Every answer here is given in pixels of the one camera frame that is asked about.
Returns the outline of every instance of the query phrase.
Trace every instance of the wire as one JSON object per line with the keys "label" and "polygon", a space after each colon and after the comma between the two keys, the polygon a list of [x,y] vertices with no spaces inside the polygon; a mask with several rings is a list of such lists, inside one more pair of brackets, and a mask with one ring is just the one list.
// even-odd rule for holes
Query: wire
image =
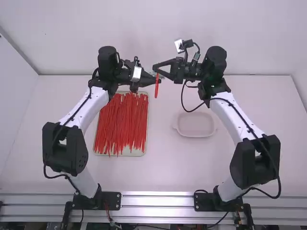
{"label": "wire", "polygon": [[222,221],[223,219],[225,219],[225,217],[227,216],[228,213],[229,213],[229,212],[226,212],[225,215],[223,215],[223,217],[220,218],[220,220],[219,220],[218,222],[216,222],[215,224],[212,224],[212,225],[208,226],[206,229],[213,228],[213,227],[215,227],[216,225],[218,225],[219,223],[221,223],[221,221]]}
{"label": "wire", "polygon": [[81,218],[80,224],[82,224],[83,217],[84,217],[84,210],[83,210],[83,208],[81,210],[82,210],[82,218]]}
{"label": "wire", "polygon": [[196,45],[196,47],[197,47],[197,49],[198,49],[198,51],[197,51],[197,53],[201,53],[201,48],[200,48],[200,46],[196,43],[196,42],[193,42],[193,44],[194,45]]}
{"label": "wire", "polygon": [[197,110],[199,107],[201,107],[203,104],[205,104],[205,102],[202,102],[201,104],[199,104],[198,106],[196,106],[194,109],[192,110],[187,110],[185,107],[184,107],[184,104],[183,104],[183,90],[184,90],[184,87],[187,85],[187,82],[188,80],[185,80],[185,82],[183,83],[183,86],[182,86],[182,90],[181,90],[181,106],[183,108],[184,111],[186,111],[187,113],[191,113],[191,112],[194,112],[195,110]]}
{"label": "wire", "polygon": [[204,192],[204,193],[208,193],[206,190],[203,190],[203,189],[198,189],[198,190],[196,190],[196,191],[194,192],[194,195],[195,195],[195,193],[197,193],[197,192]]}
{"label": "wire", "polygon": [[169,230],[167,228],[161,228],[161,227],[156,227],[156,226],[151,226],[151,225],[146,225],[146,224],[138,224],[136,226],[133,227],[148,227],[148,228],[153,228],[153,229],[161,229],[161,230]]}
{"label": "wire", "polygon": [[187,84],[186,84],[186,86],[187,86],[188,88],[198,88],[197,85],[187,85]]}

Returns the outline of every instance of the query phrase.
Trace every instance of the white table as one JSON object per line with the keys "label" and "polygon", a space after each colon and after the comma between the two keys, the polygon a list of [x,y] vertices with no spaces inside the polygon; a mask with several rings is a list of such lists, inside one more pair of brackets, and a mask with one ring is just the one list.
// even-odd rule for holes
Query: white table
{"label": "white table", "polygon": [[[61,196],[59,204],[64,204],[68,195],[73,192],[70,185],[62,178],[46,180],[42,171],[42,146],[41,129],[45,122],[58,121],[66,114],[83,95],[89,76],[41,76],[34,91],[32,100],[24,117],[23,124],[15,140],[10,157],[1,175],[0,187],[2,193],[28,193],[31,196],[37,193],[58,194]],[[255,213],[256,221],[261,224],[276,223],[272,218],[283,217],[278,223],[282,224],[307,224],[307,180],[304,172],[307,162],[307,114],[298,96],[290,76],[226,76],[226,81],[240,104],[241,108],[250,119],[267,135],[276,134],[282,144],[280,177],[283,185],[283,199],[270,201],[259,193],[250,193],[249,202]],[[189,214],[176,210],[176,218],[170,210],[164,209],[163,217],[154,210],[136,210],[123,207],[118,216],[135,217],[146,215],[143,219],[129,219],[129,222],[199,222],[214,223],[221,214],[198,213],[195,215],[192,204],[191,192],[196,189],[212,191],[215,185],[225,180],[229,163],[234,152],[232,140],[219,121],[218,131],[209,138],[184,138],[171,128],[171,120],[175,113],[181,110],[180,91],[181,85],[174,85],[169,80],[163,80],[159,86],[158,99],[154,99],[154,86],[145,88],[150,95],[148,147],[142,157],[106,157],[95,156],[92,151],[97,117],[89,126],[85,140],[89,150],[88,168],[93,177],[105,190],[136,191],[136,193],[123,192],[128,202],[127,208],[152,204],[153,206],[177,206],[187,208]],[[200,103],[196,89],[186,89],[184,102],[187,108],[193,108]],[[270,182],[261,187],[270,193],[277,192],[277,182]],[[149,194],[153,199],[142,200]],[[36,196],[31,197],[34,203],[39,202]],[[40,202],[54,204],[54,199]],[[261,208],[270,209],[279,207],[273,216],[268,217]],[[33,215],[42,210],[33,208]],[[55,215],[63,209],[57,207],[45,212]],[[13,210],[4,209],[5,214],[12,215]],[[80,213],[75,212],[75,221]],[[103,216],[102,212],[91,215]],[[50,217],[60,220],[60,216]],[[85,221],[98,221],[86,217]],[[231,215],[225,224],[231,224]]]}

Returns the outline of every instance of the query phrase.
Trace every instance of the white plastic container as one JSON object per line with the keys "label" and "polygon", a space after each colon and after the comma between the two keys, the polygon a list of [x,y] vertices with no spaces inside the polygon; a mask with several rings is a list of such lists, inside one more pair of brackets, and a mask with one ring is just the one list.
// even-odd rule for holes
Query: white plastic container
{"label": "white plastic container", "polygon": [[180,135],[189,138],[209,137],[217,130],[215,119],[209,110],[178,113],[174,117],[172,127]]}

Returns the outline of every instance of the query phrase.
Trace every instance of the black clamp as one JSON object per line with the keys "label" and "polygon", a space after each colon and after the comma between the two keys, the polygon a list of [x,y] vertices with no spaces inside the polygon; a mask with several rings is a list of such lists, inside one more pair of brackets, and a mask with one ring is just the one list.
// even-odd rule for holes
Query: black clamp
{"label": "black clamp", "polygon": [[243,204],[243,212],[247,219],[248,229],[253,230],[255,228],[253,217],[251,216],[250,204]]}
{"label": "black clamp", "polygon": [[67,226],[68,226],[68,223],[69,223],[69,216],[71,214],[71,211],[72,211],[72,202],[68,201],[68,202],[66,202],[65,208],[64,208],[64,215],[63,215],[63,219],[62,219],[61,226],[60,226],[61,230],[67,229]]}

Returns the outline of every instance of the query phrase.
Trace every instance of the white wall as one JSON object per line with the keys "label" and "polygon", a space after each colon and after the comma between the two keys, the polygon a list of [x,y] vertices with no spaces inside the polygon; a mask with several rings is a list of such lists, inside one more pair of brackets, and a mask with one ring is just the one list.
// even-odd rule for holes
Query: white wall
{"label": "white wall", "polygon": [[152,64],[175,38],[228,52],[227,73],[291,74],[307,108],[305,0],[0,0],[0,25],[42,74],[91,74],[99,47]]}
{"label": "white wall", "polygon": [[0,175],[10,154],[38,75],[1,35]]}

